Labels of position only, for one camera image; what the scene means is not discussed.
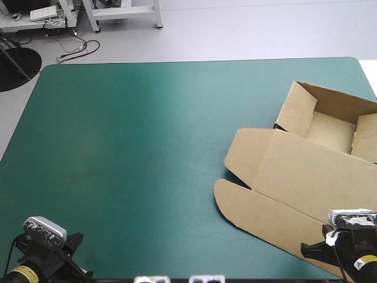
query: box flap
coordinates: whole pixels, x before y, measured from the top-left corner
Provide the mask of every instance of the box flap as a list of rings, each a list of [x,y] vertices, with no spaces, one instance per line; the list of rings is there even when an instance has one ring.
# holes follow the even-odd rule
[[[242,136],[255,136],[258,130],[242,129]],[[228,152],[232,166],[228,162],[226,166],[253,190],[323,223],[327,223],[329,209],[377,209],[377,199],[371,197],[377,165],[285,131],[270,131],[270,140],[238,135]],[[248,161],[256,146],[266,148],[264,157]],[[238,160],[234,153],[244,158]],[[248,162],[253,163],[253,170],[243,168]]]
[[[357,124],[360,115],[377,113],[376,102],[308,83],[299,84],[317,99],[317,112],[352,124]]]
[[[225,158],[225,167],[248,185],[254,183],[273,133],[273,129],[238,130]]]
[[[303,258],[301,243],[323,241],[322,223],[250,189],[226,180],[214,185],[216,203],[222,214],[237,227]],[[328,272],[341,276],[339,268],[304,259]]]
[[[351,155],[377,163],[377,114],[359,116]]]
[[[293,82],[276,124],[289,133],[304,137],[312,122],[316,103],[314,96],[300,84]]]

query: cable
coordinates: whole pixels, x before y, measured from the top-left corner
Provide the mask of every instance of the cable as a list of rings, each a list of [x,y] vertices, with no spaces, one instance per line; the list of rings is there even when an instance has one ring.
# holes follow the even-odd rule
[[[16,241],[18,240],[18,238],[24,236],[25,234],[20,234],[18,235],[16,238],[14,238],[14,240],[12,241],[12,244],[11,244],[11,248],[9,250],[9,254],[8,254],[8,259],[6,260],[6,266],[5,266],[5,270],[4,270],[4,275],[3,277],[5,277],[5,275],[8,273],[8,268],[9,268],[9,263],[11,261],[11,257],[12,257],[12,251],[13,251],[13,247],[16,243]]]
[[[101,44],[100,44],[99,41],[97,41],[97,40],[88,40],[88,41],[86,41],[86,40],[82,39],[81,37],[78,37],[74,32],[71,33],[70,30],[68,29],[68,20],[67,20],[67,18],[65,19],[65,27],[66,27],[67,31],[70,33],[70,35],[72,37],[75,37],[75,38],[78,38],[79,40],[81,40],[83,42],[83,45],[79,48],[79,50],[77,50],[75,52],[71,52],[69,54],[63,54],[63,55],[58,56],[57,57],[57,63],[58,64],[61,64],[61,63],[65,62],[65,61],[71,61],[71,60],[74,60],[74,59],[77,59],[77,58],[81,58],[81,57],[87,56],[89,54],[95,53],[98,49],[100,49]],[[96,49],[94,49],[94,50],[92,50],[90,52],[88,52],[88,50],[87,50],[89,42],[96,42],[98,44],[98,46],[96,47]],[[84,52],[84,51],[86,51],[85,54],[80,54],[80,55],[77,55],[77,56],[74,56],[74,57],[71,57],[71,58],[63,59],[65,57],[67,57],[67,56],[72,56],[74,54],[79,54],[79,53]]]
[[[60,46],[61,46],[61,48],[63,48],[63,50],[64,50],[65,52],[67,52],[67,53],[73,53],[73,52],[75,52],[75,51],[78,51],[78,50],[84,48],[84,44],[82,44],[82,46],[80,46],[80,47],[78,47],[78,48],[75,48],[75,49],[73,49],[72,51],[70,51],[70,50],[65,49],[63,43],[61,43],[61,41],[58,40],[57,38],[52,38],[52,37],[50,37],[50,39],[52,39],[52,40],[56,41],[57,43],[59,43]]]
[[[70,61],[70,60],[74,60],[74,59],[77,59],[77,58],[80,58],[80,57],[84,57],[84,56],[87,56],[89,54],[95,53],[98,49],[100,49],[101,44],[98,40],[88,40],[88,41],[86,41],[86,45],[88,45],[89,42],[96,42],[98,44],[98,46],[96,47],[95,50],[92,50],[90,52],[87,52],[86,54],[81,54],[81,55],[78,55],[78,56],[75,56],[75,57],[72,57],[72,58],[59,60],[59,58],[64,58],[66,56],[73,55],[73,54],[78,53],[78,52],[83,52],[84,50],[86,50],[86,47],[85,47],[84,50],[81,50],[81,51],[78,51],[78,52],[75,52],[75,53],[71,53],[71,54],[62,55],[62,56],[57,58],[58,63],[61,64],[61,63],[66,62],[66,61]]]
[[[338,253],[337,253],[337,251],[336,251],[336,248],[335,248],[335,246],[332,246],[332,248],[334,249],[335,257],[336,257],[336,260],[338,261],[340,271],[342,272],[342,276],[343,276],[344,282],[345,282],[345,283],[348,283],[346,272],[344,271],[343,266],[342,266],[342,264],[340,263],[340,260],[339,260],[339,257],[338,257]]]

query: cardboard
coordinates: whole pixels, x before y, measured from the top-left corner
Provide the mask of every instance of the cardboard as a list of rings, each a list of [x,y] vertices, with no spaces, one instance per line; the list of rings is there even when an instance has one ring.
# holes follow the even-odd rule
[[[377,209],[377,165],[282,130],[238,130],[225,166],[256,192],[322,223],[329,209]]]
[[[297,242],[323,241],[321,222],[296,213],[289,206],[253,190],[220,179],[214,185],[214,195],[222,214],[237,227],[290,251],[299,258],[303,256]],[[307,261],[339,277],[342,275],[335,266],[312,259]]]
[[[374,113],[373,101],[294,82],[275,129],[237,131],[224,163],[251,190],[218,180],[221,212],[302,258],[302,242],[323,240],[329,209],[377,210]],[[340,275],[333,266],[308,261]]]
[[[377,163],[377,114],[359,116],[351,154]]]

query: green table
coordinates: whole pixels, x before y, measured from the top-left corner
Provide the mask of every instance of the green table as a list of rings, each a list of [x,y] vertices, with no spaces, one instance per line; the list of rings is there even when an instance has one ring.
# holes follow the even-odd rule
[[[96,277],[331,277],[213,197],[236,130],[272,127],[293,80],[375,99],[352,58],[45,68],[0,162],[0,262],[42,215],[85,234],[75,259]]]

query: white device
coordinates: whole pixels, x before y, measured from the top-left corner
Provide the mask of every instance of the white device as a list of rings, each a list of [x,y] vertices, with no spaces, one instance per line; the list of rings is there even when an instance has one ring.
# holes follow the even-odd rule
[[[57,7],[50,6],[46,8],[41,8],[37,10],[30,11],[30,21],[36,22],[41,19],[53,18],[58,15]]]

